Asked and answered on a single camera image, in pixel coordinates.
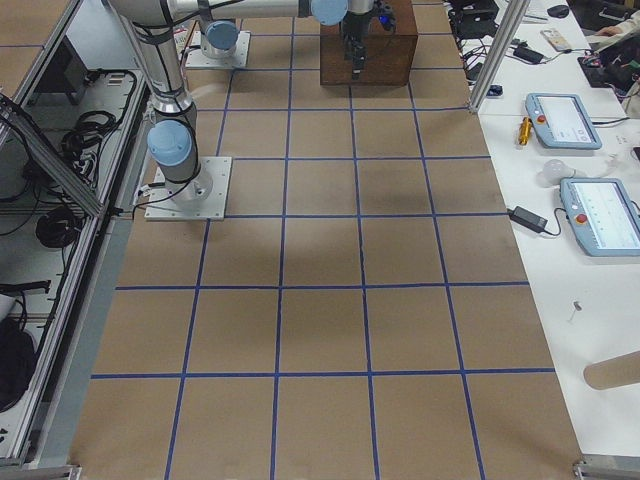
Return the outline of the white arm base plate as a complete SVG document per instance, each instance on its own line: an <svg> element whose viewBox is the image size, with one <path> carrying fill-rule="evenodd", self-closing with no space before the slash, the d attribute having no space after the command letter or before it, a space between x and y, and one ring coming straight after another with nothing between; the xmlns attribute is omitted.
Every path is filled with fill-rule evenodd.
<svg viewBox="0 0 640 480"><path fill-rule="evenodd" d="M163 186L150 192L144 217L148 221L199 221L223 220L226 211L229 182L232 169L231 157L204 156L199 158L200 173L184 190L176 193L180 186L166 183L159 167L155 171L155 182Z"/></svg>

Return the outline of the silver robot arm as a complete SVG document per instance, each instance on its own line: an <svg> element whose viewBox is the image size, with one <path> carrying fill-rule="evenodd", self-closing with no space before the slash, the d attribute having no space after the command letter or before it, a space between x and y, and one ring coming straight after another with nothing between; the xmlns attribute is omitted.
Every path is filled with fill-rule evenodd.
<svg viewBox="0 0 640 480"><path fill-rule="evenodd" d="M234 19L201 20L201 50L209 58L223 58L236 48L239 30Z"/></svg>
<svg viewBox="0 0 640 480"><path fill-rule="evenodd" d="M354 72L366 60L362 39L371 18L378 14L378 1L112 1L122 18L152 91L152 104L162 119L176 118L194 127L197 109L181 73L174 28L192 18L202 24L203 45L229 50L220 43L219 26L244 18L314 17L324 26L340 25L347 47L356 53Z"/></svg>

